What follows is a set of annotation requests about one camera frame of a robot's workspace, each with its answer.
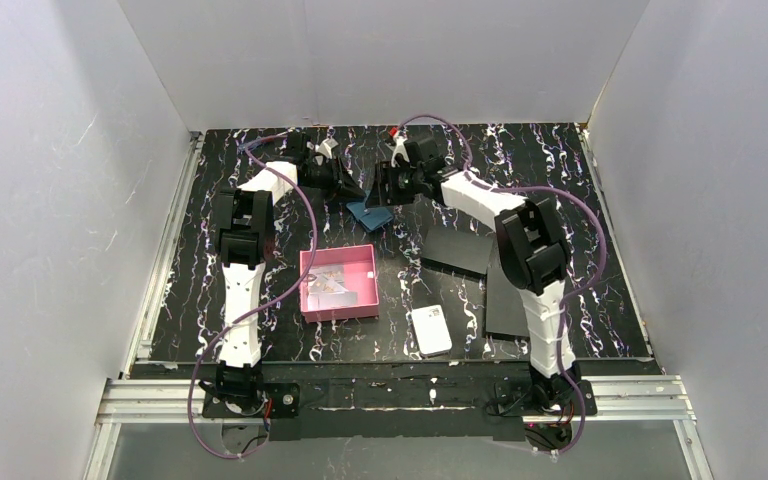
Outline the pink plastic tray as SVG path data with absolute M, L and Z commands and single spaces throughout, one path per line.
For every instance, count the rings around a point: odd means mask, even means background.
M 372 244 L 302 251 L 300 308 L 308 323 L 372 318 L 380 295 Z

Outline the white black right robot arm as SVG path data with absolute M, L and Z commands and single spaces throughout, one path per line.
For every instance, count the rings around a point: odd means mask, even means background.
M 429 137 L 411 140 L 392 130 L 387 144 L 391 155 L 375 166 L 366 206 L 406 205 L 424 196 L 491 228 L 529 329 L 531 402 L 543 410 L 568 406 L 580 370 L 562 318 L 571 253 L 554 207 L 505 193 L 449 164 Z

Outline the blue leather card holder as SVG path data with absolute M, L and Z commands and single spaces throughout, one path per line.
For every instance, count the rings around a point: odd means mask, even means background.
M 346 207 L 367 233 L 382 229 L 393 221 L 393 214 L 384 207 L 367 208 L 363 202 L 347 203 Z

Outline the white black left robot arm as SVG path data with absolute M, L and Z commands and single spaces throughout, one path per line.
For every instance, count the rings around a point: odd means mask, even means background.
M 260 368 L 260 291 L 267 256 L 274 249 L 274 206 L 285 194 L 309 187 L 341 200 L 364 192 L 339 158 L 338 141 L 315 144 L 301 131 L 282 135 L 283 155 L 264 164 L 247 181 L 222 190 L 215 199 L 215 247 L 225 287 L 224 327 L 218 336 L 214 383 L 201 387 L 244 416 L 264 414 L 269 404 Z

